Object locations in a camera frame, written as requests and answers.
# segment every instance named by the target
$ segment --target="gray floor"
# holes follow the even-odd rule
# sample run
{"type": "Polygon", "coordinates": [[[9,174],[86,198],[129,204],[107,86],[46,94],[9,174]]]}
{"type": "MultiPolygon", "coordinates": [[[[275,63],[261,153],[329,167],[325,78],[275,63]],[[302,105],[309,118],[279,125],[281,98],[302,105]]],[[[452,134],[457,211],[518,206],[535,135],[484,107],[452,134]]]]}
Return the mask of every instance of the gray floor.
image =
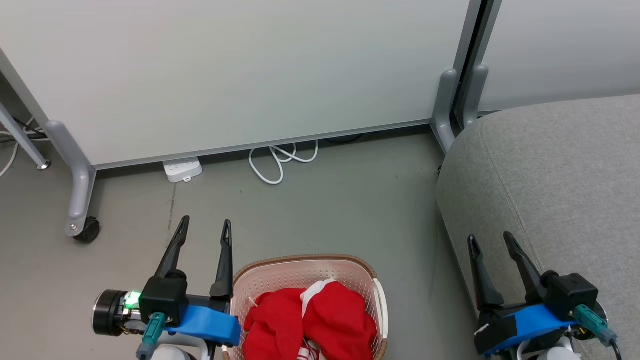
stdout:
{"type": "MultiPolygon", "coordinates": [[[[91,211],[102,232],[90,245],[64,235],[70,172],[50,145],[38,146],[49,170],[20,151],[0,178],[3,359],[134,359],[139,337],[93,334],[93,302],[107,288],[140,290],[183,215],[191,225],[179,268],[190,293],[208,293],[229,218],[236,270],[308,253],[369,262],[388,298],[385,359],[477,358],[474,314],[436,209],[443,156],[427,129],[324,143],[314,162],[285,164],[278,186],[255,176],[246,153],[204,160],[190,183],[169,183],[158,164],[107,170],[91,211]]],[[[0,145],[0,167],[11,149],[0,145]]],[[[276,176],[272,161],[256,163],[276,176]]]]}

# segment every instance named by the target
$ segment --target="gray upholstery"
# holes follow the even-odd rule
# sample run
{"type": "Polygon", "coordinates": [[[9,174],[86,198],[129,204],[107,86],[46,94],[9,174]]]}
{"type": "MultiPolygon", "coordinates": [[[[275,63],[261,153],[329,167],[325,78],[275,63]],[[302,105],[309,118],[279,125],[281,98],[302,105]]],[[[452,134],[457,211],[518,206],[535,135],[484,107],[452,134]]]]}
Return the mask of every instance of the gray upholstery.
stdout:
{"type": "MultiPolygon", "coordinates": [[[[437,186],[468,289],[467,236],[507,303],[524,287],[502,233],[541,272],[578,272],[600,289],[625,359],[640,359],[640,95],[501,111],[460,134],[437,186]]],[[[597,340],[583,359],[615,359],[597,340]]]]}

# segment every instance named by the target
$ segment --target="white panel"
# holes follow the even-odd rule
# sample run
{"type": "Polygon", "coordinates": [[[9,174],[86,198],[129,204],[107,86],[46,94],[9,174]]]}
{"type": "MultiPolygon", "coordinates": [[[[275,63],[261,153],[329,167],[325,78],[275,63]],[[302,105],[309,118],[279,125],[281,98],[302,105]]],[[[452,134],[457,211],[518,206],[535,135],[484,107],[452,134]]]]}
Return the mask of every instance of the white panel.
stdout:
{"type": "Polygon", "coordinates": [[[502,0],[480,111],[640,93],[638,0],[502,0]]]}
{"type": "Polygon", "coordinates": [[[428,119],[468,0],[2,0],[0,47],[92,164],[428,119]]]}

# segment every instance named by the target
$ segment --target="teal cable plug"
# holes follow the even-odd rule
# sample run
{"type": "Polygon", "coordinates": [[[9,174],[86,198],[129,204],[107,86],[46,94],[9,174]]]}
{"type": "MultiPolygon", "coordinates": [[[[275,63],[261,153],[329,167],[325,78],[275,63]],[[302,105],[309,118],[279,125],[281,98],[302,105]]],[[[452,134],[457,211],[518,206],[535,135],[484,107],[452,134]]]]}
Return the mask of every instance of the teal cable plug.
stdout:
{"type": "Polygon", "coordinates": [[[578,305],[575,308],[573,318],[580,325],[589,329],[606,347],[611,346],[611,340],[618,339],[618,335],[608,328],[607,322],[585,305],[578,305]]]}
{"type": "Polygon", "coordinates": [[[145,334],[142,336],[142,344],[138,346],[136,357],[138,360],[151,360],[158,346],[158,339],[166,326],[166,315],[154,313],[149,320],[145,334]]]}

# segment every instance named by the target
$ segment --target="green led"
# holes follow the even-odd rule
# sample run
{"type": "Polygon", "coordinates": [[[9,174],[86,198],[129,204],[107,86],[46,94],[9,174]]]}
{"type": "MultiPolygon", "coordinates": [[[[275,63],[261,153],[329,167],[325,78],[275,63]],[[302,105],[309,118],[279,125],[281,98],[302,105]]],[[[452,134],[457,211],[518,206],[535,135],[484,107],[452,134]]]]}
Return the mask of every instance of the green led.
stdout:
{"type": "Polygon", "coordinates": [[[129,310],[139,308],[140,305],[138,305],[138,303],[140,302],[140,295],[142,295],[142,293],[139,293],[137,291],[130,292],[127,298],[124,300],[124,307],[129,310]]]}

